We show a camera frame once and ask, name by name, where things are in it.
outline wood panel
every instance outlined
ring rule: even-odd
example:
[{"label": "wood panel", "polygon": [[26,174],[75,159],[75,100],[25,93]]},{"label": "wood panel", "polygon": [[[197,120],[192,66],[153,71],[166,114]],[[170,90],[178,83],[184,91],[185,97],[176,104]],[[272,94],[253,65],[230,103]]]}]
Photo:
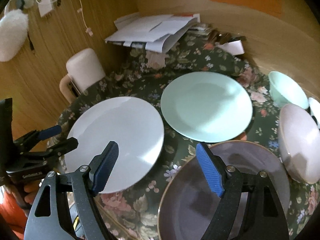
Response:
[{"label": "wood panel", "polygon": [[62,0],[50,16],[41,18],[37,4],[29,15],[28,41],[9,62],[0,62],[0,98],[13,98],[13,134],[19,137],[32,129],[54,125],[67,107],[59,91],[59,82],[66,75],[66,61],[85,48],[92,48],[106,72],[119,68],[125,57],[121,46],[104,43],[116,29],[113,21],[134,13],[133,0],[82,0],[86,23],[94,33],[85,33],[79,0]]},{"label": "wood panel", "polygon": [[304,0],[282,0],[280,19],[210,0],[137,0],[142,15],[200,13],[202,22],[247,37],[245,50],[261,70],[278,70],[320,97],[320,26]]}]

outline orange sleeve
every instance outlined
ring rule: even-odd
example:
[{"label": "orange sleeve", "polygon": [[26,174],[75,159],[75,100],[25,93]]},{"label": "orange sleeve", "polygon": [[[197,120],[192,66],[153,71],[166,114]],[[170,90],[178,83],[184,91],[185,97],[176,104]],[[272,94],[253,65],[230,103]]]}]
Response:
[{"label": "orange sleeve", "polygon": [[4,193],[3,203],[0,204],[0,213],[17,237],[23,240],[27,217],[13,195]]}]

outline screw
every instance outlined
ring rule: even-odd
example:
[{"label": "screw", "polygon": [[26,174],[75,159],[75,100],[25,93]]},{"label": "screw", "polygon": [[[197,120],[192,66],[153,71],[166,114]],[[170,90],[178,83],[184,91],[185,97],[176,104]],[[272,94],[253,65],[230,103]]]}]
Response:
[{"label": "screw", "polygon": [[227,166],[227,171],[234,172],[235,170],[236,170],[236,168],[234,166],[232,166],[232,165]]},{"label": "screw", "polygon": [[49,171],[48,174],[47,174],[47,176],[48,176],[49,178],[51,178],[51,177],[53,177],[55,174],[56,174],[56,173],[55,173],[54,171]]},{"label": "screw", "polygon": [[268,177],[268,174],[267,174],[265,171],[260,171],[259,174],[260,174],[260,176],[263,177],[263,178]]},{"label": "screw", "polygon": [[87,169],[88,169],[88,166],[87,166],[87,165],[82,165],[82,166],[79,168],[79,170],[80,170],[81,172],[85,172],[85,171],[87,171]]}]

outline pink clip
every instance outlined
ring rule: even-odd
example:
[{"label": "pink clip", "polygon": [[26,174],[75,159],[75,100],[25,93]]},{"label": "pink clip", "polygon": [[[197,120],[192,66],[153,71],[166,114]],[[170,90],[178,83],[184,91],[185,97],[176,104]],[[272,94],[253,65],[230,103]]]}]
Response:
[{"label": "pink clip", "polygon": [[85,30],[85,32],[88,33],[91,37],[93,36],[93,32],[92,32],[92,30],[91,30],[90,27],[87,28],[87,29]]}]

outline floral tablecloth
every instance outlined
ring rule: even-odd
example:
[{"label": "floral tablecloth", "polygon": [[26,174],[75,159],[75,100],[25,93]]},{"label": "floral tablecloth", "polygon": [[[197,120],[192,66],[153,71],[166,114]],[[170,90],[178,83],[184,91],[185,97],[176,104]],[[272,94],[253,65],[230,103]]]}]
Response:
[{"label": "floral tablecloth", "polygon": [[[151,103],[161,114],[160,98],[175,78],[192,71],[214,71],[234,77],[249,93],[253,104],[252,122],[237,138],[257,142],[279,157],[277,129],[279,108],[268,93],[268,77],[202,37],[185,34],[167,54],[132,49],[128,63],[83,92],[60,116],[67,137],[74,122],[93,105],[108,98],[133,96]],[[159,239],[157,216],[161,196],[170,180],[195,155],[198,143],[180,135],[163,119],[164,146],[150,172],[134,186],[113,194],[101,194],[96,202],[107,228],[119,239]],[[305,226],[319,201],[319,182],[297,183],[289,178],[291,200],[287,214],[288,234],[293,239]]]}]

